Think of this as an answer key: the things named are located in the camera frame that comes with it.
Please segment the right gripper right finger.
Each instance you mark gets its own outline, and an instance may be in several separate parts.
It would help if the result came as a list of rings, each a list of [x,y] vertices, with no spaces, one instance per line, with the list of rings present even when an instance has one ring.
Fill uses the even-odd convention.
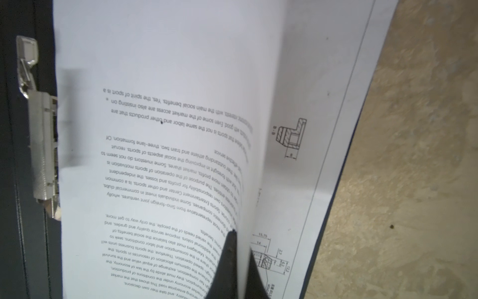
[[[261,281],[258,266],[256,265],[252,251],[250,251],[245,299],[269,299],[269,296]]]

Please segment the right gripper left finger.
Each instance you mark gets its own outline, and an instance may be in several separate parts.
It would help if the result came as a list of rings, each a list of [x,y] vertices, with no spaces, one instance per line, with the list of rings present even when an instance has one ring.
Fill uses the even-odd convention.
[[[237,232],[230,231],[212,285],[205,299],[237,299]]]

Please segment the orange black file folder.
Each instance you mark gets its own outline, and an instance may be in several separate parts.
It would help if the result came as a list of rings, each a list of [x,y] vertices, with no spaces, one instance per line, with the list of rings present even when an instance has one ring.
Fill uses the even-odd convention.
[[[285,20],[271,112],[280,67],[286,13],[291,1],[285,2]],[[1,2],[1,297],[4,299],[65,299],[62,274],[62,209],[61,220],[56,221],[48,216],[43,205],[33,197],[28,104],[20,92],[17,78],[16,37],[33,38],[38,44],[39,60],[32,68],[32,74],[38,91],[57,97],[55,136],[59,144],[53,3],[54,1]],[[266,129],[263,172],[256,205],[263,185],[271,112]],[[255,230],[255,221],[256,207],[251,237]]]

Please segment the large front text sheet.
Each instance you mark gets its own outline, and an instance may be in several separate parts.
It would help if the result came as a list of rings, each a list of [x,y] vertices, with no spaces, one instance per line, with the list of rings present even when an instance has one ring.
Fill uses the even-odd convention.
[[[244,294],[285,1],[54,1],[63,297]]]

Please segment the diagram drawing paper sheet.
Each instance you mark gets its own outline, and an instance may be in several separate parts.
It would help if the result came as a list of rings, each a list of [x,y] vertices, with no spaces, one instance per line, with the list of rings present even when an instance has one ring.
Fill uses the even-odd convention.
[[[301,299],[396,1],[291,1],[251,250],[269,299]]]

